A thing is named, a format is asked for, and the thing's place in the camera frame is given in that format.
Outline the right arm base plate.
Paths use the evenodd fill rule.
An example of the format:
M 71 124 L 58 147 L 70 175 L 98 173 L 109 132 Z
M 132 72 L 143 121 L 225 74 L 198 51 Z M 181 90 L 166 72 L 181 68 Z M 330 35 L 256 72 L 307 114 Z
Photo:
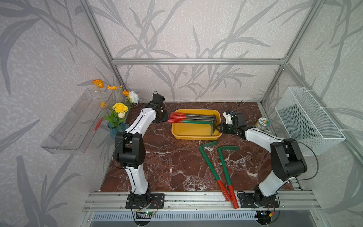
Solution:
M 236 195 L 242 208 L 274 209 L 280 207 L 276 194 L 273 196 L 265 197 L 261 193 L 247 193 L 244 191 L 239 191 L 236 193 Z

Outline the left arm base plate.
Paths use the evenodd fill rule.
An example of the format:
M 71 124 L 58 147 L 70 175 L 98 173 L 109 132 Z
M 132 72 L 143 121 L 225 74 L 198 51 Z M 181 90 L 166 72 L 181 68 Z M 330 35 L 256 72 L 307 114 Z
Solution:
M 125 208 L 134 209 L 162 209 L 164 207 L 165 194 L 151 193 L 138 195 L 130 193 L 127 197 Z

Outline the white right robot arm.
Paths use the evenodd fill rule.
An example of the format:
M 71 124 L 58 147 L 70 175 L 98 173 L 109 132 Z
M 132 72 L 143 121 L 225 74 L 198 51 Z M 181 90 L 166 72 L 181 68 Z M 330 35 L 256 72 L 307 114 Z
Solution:
M 247 125 L 243 113 L 224 112 L 223 116 L 226 121 L 216 127 L 220 133 L 237 135 L 270 152 L 272 170 L 254 189 L 253 201 L 257 206 L 272 201 L 282 186 L 307 171 L 307 164 L 296 140 L 275 137 L 253 125 Z

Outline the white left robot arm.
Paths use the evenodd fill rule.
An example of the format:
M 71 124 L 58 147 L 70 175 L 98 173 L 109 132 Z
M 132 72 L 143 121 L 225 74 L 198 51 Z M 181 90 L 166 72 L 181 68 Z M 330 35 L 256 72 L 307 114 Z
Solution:
M 128 174 L 132 202 L 151 202 L 151 192 L 143 169 L 146 156 L 143 137 L 152 123 L 161 122 L 167 117 L 164 108 L 164 104 L 156 102 L 143 105 L 130 127 L 115 136 L 115 160 Z

